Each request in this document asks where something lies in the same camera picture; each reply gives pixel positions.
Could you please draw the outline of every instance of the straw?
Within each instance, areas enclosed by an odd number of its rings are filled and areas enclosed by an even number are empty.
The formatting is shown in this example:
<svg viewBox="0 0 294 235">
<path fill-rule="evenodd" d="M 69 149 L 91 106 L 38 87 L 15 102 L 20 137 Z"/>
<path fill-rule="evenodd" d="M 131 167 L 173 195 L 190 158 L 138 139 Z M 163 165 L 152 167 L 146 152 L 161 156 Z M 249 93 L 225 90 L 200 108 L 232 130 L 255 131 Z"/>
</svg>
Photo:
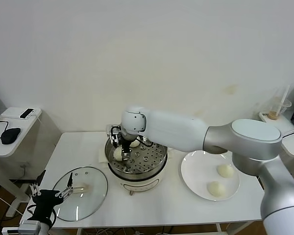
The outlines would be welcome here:
<svg viewBox="0 0 294 235">
<path fill-rule="evenodd" d="M 286 96 L 288 95 L 288 92 L 289 92 L 290 87 L 291 87 L 291 86 L 288 85 L 288 86 L 286 87 L 286 89 L 285 89 L 285 92 L 284 92 L 284 94 L 283 94 L 283 96 L 282 96 L 282 100 L 281 100 L 281 103 L 280 103 L 280 105 L 279 105 L 279 108 L 278 108 L 278 110 L 277 110 L 276 113 L 275 113 L 275 116 L 276 116 L 276 117 L 279 115 L 279 113 L 280 113 L 280 111 L 281 111 L 281 108 L 282 108 L 283 103 L 284 103 L 284 101 L 285 101 L 285 99 L 286 99 Z"/>
</svg>

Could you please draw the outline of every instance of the floor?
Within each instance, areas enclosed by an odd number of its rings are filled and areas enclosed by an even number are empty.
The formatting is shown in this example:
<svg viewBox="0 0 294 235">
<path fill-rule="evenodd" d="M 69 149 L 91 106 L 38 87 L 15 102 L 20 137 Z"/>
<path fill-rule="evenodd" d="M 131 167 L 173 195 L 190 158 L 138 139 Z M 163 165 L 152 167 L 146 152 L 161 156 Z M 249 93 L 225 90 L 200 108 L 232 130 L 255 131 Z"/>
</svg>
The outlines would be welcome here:
<svg viewBox="0 0 294 235">
<path fill-rule="evenodd" d="M 13 195 L 5 189 L 0 188 L 0 197 L 6 202 L 11 203 L 14 199 Z M 8 206 L 0 200 L 0 234 L 2 227 L 18 226 L 21 215 L 16 214 L 14 218 L 5 217 Z M 21 204 L 18 208 L 20 212 L 24 212 L 26 204 Z M 227 224 L 221 224 L 223 231 L 226 230 Z M 77 229 L 67 229 L 69 234 L 75 235 Z M 83 235 L 96 235 L 99 229 L 85 229 Z M 214 224 L 208 225 L 190 225 L 190 226 L 167 226 L 167 227 L 140 227 L 140 228 L 112 228 L 103 232 L 102 235 L 134 235 L 135 231 L 139 231 L 145 235 L 155 235 L 157 233 L 170 233 L 170 234 L 185 234 L 185 233 L 203 233 L 203 232 L 216 232 L 217 228 Z M 237 235 L 266 235 L 262 221 L 256 221 L 237 233 Z"/>
</svg>

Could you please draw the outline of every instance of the computer mouse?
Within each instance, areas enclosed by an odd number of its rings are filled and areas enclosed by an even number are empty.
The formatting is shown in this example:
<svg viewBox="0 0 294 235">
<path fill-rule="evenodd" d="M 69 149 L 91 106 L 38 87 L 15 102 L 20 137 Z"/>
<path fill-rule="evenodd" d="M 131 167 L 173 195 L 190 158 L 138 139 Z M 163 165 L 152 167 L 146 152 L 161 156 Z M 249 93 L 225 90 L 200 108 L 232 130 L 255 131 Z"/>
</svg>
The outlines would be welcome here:
<svg viewBox="0 0 294 235">
<path fill-rule="evenodd" d="M 16 138 L 18 137 L 20 132 L 21 132 L 20 128 L 11 128 L 11 129 L 4 131 L 1 135 L 1 143 L 2 144 L 13 143 L 16 140 Z"/>
</svg>

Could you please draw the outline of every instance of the plastic cup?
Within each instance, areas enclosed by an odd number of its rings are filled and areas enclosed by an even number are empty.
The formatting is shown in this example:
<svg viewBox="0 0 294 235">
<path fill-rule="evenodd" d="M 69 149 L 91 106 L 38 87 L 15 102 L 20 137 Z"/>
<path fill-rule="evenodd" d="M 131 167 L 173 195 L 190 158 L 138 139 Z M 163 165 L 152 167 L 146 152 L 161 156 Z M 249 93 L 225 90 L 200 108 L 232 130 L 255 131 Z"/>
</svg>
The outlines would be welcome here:
<svg viewBox="0 0 294 235">
<path fill-rule="evenodd" d="M 292 103 L 288 100 L 285 99 L 284 102 L 281 104 L 281 97 L 274 97 L 272 100 L 272 105 L 269 109 L 268 112 L 268 118 L 272 120 L 277 120 L 279 116 L 281 116 L 288 107 L 292 106 Z"/>
</svg>

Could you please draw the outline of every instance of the small white desk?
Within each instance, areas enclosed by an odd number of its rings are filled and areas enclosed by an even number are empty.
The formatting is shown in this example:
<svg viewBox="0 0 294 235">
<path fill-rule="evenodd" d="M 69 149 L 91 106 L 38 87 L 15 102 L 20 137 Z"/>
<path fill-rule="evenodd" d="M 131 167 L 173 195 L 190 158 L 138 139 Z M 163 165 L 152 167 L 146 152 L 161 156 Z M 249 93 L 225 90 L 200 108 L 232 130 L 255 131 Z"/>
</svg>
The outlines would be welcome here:
<svg viewBox="0 0 294 235">
<path fill-rule="evenodd" d="M 286 114 L 284 116 L 280 116 L 278 120 L 271 120 L 267 117 L 267 114 L 267 112 L 260 112 L 260 119 L 274 125 L 281 131 L 282 134 L 294 130 L 294 125 L 290 121 L 291 118 L 288 117 L 290 113 L 286 112 Z M 294 134 L 287 136 L 282 140 L 282 147 L 289 156 L 294 157 Z"/>
<path fill-rule="evenodd" d="M 240 172 L 241 186 L 229 200 L 214 202 L 203 199 L 188 189 L 180 177 L 180 164 L 186 153 L 176 150 L 169 152 L 163 181 L 149 191 L 130 196 L 119 186 L 110 169 L 98 162 L 99 150 L 104 148 L 106 140 L 105 132 L 64 133 L 61 136 L 46 166 L 47 172 L 40 188 L 52 189 L 70 170 L 93 166 L 107 177 L 108 193 L 101 207 L 91 216 L 77 222 L 57 219 L 54 228 L 169 226 L 261 220 L 260 204 L 264 192 L 256 177 Z M 22 220 L 30 216 L 25 212 Z"/>
<path fill-rule="evenodd" d="M 12 144 L 2 144 L 0 140 L 0 158 L 6 158 L 11 156 L 15 150 L 18 148 L 26 134 L 29 132 L 35 121 L 38 119 L 38 116 L 41 114 L 40 109 L 35 108 L 34 116 L 30 116 L 27 120 L 21 120 L 21 119 L 14 119 L 14 118 L 4 118 L 0 116 L 0 120 L 2 121 L 8 121 L 8 129 L 10 128 L 16 128 L 19 127 L 21 129 L 20 134 L 18 135 L 17 139 Z M 0 136 L 2 132 L 4 131 L 4 128 L 6 126 L 5 122 L 0 122 Z M 15 184 L 13 184 L 5 175 L 4 172 L 0 170 L 0 185 L 5 188 L 7 191 L 9 191 L 11 194 L 13 194 L 17 201 L 13 203 L 14 206 L 17 206 L 19 202 L 28 202 L 29 198 L 28 196 L 19 189 Z"/>
</svg>

